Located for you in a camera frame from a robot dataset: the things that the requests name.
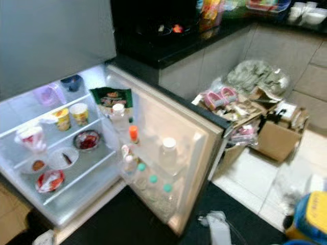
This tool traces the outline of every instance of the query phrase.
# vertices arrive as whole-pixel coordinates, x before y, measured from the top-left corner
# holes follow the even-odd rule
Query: yellow container
[[[88,124],[87,104],[74,104],[69,108],[69,111],[71,112],[79,126],[84,126]]]
[[[69,111],[67,108],[57,111],[53,113],[53,115],[58,118],[57,127],[60,131],[66,131],[71,127]]]

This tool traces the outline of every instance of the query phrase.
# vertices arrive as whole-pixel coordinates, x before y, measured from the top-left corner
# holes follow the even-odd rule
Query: refrigerator
[[[181,235],[208,175],[218,164],[224,149],[224,130],[113,65],[100,64],[78,75],[83,79],[78,91],[67,90],[60,80],[46,85],[56,87],[62,93],[50,105],[38,99],[38,88],[0,103],[1,174],[58,229],[65,228],[116,183],[125,182],[163,223]],[[138,127],[138,144],[131,142],[128,132],[117,131],[110,118],[99,110],[90,93],[90,89],[99,87],[131,89],[131,125]],[[71,114],[71,127],[65,131],[59,131],[56,124],[41,123],[47,165],[41,171],[30,172],[35,153],[15,141],[17,131],[76,103],[88,105],[88,123],[79,126]],[[36,182],[40,175],[51,169],[51,154],[63,147],[74,148],[74,137],[86,130],[100,134],[98,147],[89,152],[79,151],[78,160],[63,170],[63,183],[54,191],[39,193]],[[173,170],[160,163],[160,147],[166,137],[177,142],[176,168]],[[149,175],[157,176],[158,197],[162,195],[163,185],[169,183],[173,187],[177,197],[173,213],[163,212],[159,201],[149,199],[147,189],[140,190],[135,186],[133,175],[124,174],[123,145],[129,146],[133,156],[146,165]]]

